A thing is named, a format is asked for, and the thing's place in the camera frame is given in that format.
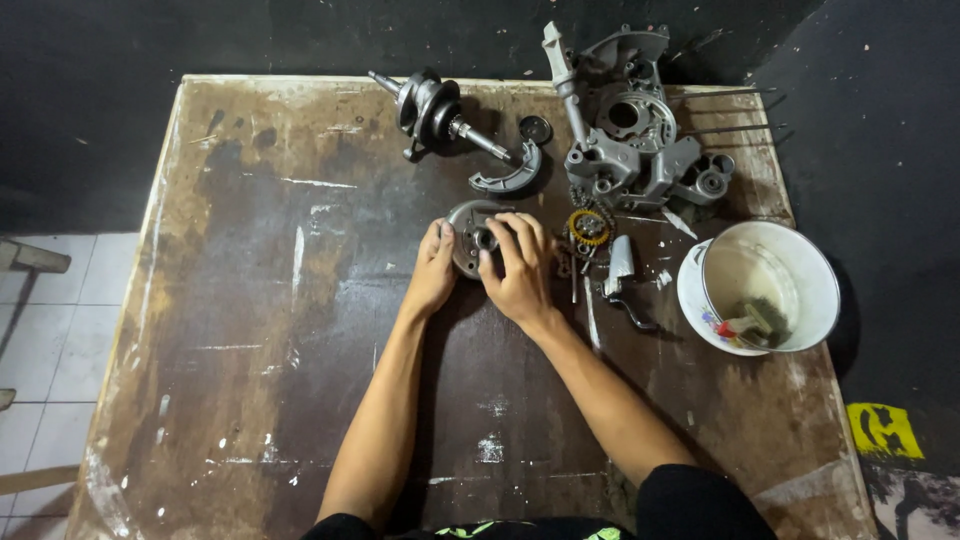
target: wooden workbench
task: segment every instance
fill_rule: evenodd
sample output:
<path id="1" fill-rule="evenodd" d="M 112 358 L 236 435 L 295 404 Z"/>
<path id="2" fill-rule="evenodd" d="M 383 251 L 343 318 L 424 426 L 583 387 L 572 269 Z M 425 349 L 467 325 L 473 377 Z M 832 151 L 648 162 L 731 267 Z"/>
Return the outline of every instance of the wooden workbench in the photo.
<path id="1" fill-rule="evenodd" d="M 516 206 L 558 232 L 572 211 L 570 132 L 552 86 L 461 85 L 475 98 L 468 120 L 508 148 L 524 115 L 554 126 L 549 182 Z M 688 128 L 766 121 L 755 95 L 684 107 Z M 793 224 L 769 132 L 702 140 L 737 162 L 719 217 L 689 233 L 660 213 L 618 220 L 635 244 L 637 298 L 667 335 L 637 332 L 597 295 L 572 306 L 569 281 L 553 283 L 555 302 L 781 537 L 874 537 L 826 346 L 722 353 L 687 324 L 674 283 L 653 283 L 733 221 Z M 184 77 L 68 538 L 261 540 L 313 524 L 427 223 L 477 198 L 474 172 L 506 171 L 479 150 L 413 165 L 405 145 L 392 97 L 367 79 Z M 432 321 L 422 378 L 394 529 L 572 514 L 632 526 L 632 488 L 479 282 L 461 280 Z"/>

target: bucket with dirty liquid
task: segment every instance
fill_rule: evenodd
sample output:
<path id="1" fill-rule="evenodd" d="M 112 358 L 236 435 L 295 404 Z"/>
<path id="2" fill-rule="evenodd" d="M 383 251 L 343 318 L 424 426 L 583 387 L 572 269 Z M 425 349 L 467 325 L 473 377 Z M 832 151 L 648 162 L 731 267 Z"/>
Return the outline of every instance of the bucket with dirty liquid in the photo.
<path id="1" fill-rule="evenodd" d="M 677 293 L 697 333 L 742 356 L 809 349 L 833 330 L 840 312 L 840 289 L 824 255 L 770 221 L 738 223 L 694 246 L 680 266 Z M 721 335 L 722 323 L 743 317 L 746 306 L 773 330 Z"/>

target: gear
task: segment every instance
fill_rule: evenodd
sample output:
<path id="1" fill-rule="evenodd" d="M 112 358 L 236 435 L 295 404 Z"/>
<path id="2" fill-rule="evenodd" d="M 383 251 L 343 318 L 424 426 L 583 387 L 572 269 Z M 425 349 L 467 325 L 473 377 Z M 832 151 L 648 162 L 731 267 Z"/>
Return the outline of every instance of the gear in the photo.
<path id="1" fill-rule="evenodd" d="M 566 225 L 573 238 L 581 244 L 599 246 L 610 238 L 610 228 L 604 216 L 593 210 L 578 209 L 570 214 Z"/>

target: yellow sticker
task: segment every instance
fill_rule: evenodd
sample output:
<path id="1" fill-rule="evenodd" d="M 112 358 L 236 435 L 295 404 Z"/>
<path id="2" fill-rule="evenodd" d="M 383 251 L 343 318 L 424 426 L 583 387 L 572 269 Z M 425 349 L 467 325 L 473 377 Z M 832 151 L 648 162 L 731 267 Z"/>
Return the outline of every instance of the yellow sticker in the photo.
<path id="1" fill-rule="evenodd" d="M 861 454 L 888 454 L 923 459 L 906 410 L 881 404 L 849 404 L 853 443 Z"/>

